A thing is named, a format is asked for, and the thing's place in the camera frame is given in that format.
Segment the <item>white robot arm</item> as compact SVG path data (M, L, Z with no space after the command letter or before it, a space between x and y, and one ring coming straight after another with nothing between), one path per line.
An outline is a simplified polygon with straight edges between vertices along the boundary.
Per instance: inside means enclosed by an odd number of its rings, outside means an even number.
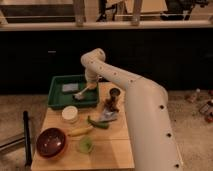
M90 83L104 77L125 92L124 108L135 171L183 171L183 161L168 114L168 93L158 83L109 65L96 48L81 56Z

